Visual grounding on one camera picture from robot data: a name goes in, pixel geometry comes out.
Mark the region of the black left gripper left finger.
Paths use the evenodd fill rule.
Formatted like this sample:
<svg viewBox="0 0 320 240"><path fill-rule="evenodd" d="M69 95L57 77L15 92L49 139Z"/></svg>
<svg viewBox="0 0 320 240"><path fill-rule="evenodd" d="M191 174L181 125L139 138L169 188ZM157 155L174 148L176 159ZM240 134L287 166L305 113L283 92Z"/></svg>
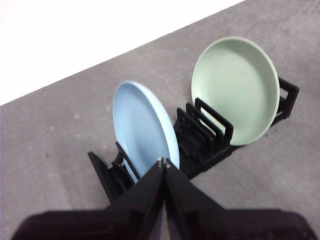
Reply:
<svg viewBox="0 0 320 240"><path fill-rule="evenodd" d="M163 206L164 160L105 209L46 211L21 222L14 240L146 240Z"/></svg>

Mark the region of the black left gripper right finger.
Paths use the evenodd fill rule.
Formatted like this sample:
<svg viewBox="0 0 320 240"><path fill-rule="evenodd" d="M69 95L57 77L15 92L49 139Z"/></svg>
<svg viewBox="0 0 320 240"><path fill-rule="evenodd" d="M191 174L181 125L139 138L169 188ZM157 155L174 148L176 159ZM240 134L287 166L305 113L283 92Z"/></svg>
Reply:
<svg viewBox="0 0 320 240"><path fill-rule="evenodd" d="M169 160L165 166L168 216L188 240L315 240L306 219L281 209L227 209L195 187Z"/></svg>

